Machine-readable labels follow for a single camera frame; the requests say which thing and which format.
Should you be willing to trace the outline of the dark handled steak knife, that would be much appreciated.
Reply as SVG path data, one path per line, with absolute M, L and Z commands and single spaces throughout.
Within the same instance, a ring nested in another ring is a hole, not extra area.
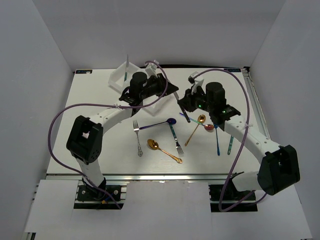
M 184 115 L 184 118 L 186 119 L 186 121 L 187 121 L 188 123 L 190 123 L 191 120 L 190 120 L 187 112 L 185 111 L 185 109 L 184 109 L 184 108 L 180 105 L 180 103 L 179 103 L 179 95 L 178 95 L 178 93 L 177 93 L 177 92 L 174 92 L 173 95 L 174 95 L 174 97 L 176 98 L 177 104 L 178 104 L 178 106 L 180 107 L 180 109 L 181 109 L 181 111 L 182 111 L 182 113 L 183 113 L 183 115 Z

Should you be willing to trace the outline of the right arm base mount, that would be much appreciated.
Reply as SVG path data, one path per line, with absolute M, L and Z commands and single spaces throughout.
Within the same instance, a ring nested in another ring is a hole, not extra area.
M 210 199 L 210 210 L 212 213 L 219 213 L 219 201 L 222 193 L 223 185 L 225 183 L 226 177 L 222 175 L 222 178 L 209 179 L 208 187 L 209 187 L 209 199 Z M 237 191 L 234 187 L 232 181 L 228 182 L 226 190 L 223 195 L 221 207 L 222 209 L 226 209 L 233 204 L 240 201 L 246 195 L 248 195 L 250 191 Z M 258 207 L 256 202 L 256 195 L 253 193 L 240 204 L 229 210 L 228 212 L 257 212 Z

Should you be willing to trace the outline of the teal handled table knife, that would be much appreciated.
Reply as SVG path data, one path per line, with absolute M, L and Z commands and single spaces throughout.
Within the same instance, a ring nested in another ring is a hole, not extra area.
M 128 78 L 128 70 L 129 70 L 129 55 L 126 56 L 126 63 L 125 63 L 125 73 L 124 73 L 124 82 L 127 81 Z

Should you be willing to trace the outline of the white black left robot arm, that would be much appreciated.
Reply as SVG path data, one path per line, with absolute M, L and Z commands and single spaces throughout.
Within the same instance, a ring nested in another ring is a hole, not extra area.
M 91 117 L 78 116 L 72 126 L 66 148 L 76 158 L 84 176 L 82 180 L 89 187 L 88 193 L 99 200 L 106 193 L 106 179 L 101 173 L 98 157 L 102 151 L 103 135 L 123 120 L 134 116 L 143 106 L 145 99 L 152 96 L 167 96 L 179 88 L 167 82 L 163 74 L 147 76 L 135 72 L 116 102 L 115 107 Z

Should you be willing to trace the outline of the ornate silver fork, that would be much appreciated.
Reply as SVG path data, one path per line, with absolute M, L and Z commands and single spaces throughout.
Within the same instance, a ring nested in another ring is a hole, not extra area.
M 143 156 L 143 151 L 142 151 L 142 148 L 141 148 L 141 144 L 140 144 L 140 139 L 139 139 L 139 125 L 138 125 L 138 121 L 137 120 L 133 120 L 133 131 L 135 132 L 136 134 L 136 138 L 137 138 L 137 155 L 139 157 L 142 157 Z

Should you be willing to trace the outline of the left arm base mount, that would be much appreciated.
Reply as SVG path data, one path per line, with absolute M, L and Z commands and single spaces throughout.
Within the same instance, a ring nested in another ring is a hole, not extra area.
M 73 208 L 76 210 L 120 210 L 126 199 L 127 186 L 107 184 L 105 191 L 114 198 L 120 208 L 108 194 L 82 182 L 78 184 Z

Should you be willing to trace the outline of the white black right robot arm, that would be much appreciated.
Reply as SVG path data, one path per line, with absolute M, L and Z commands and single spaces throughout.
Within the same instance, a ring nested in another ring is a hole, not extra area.
M 232 177 L 232 183 L 225 187 L 229 198 L 236 200 L 244 191 L 256 190 L 273 196 L 300 181 L 296 149 L 291 145 L 281 146 L 249 126 L 241 113 L 227 104 L 221 83 L 210 82 L 205 89 L 195 84 L 185 91 L 178 104 L 187 112 L 200 109 L 209 113 L 214 124 L 238 141 L 244 141 L 244 146 L 258 160 L 258 171 Z

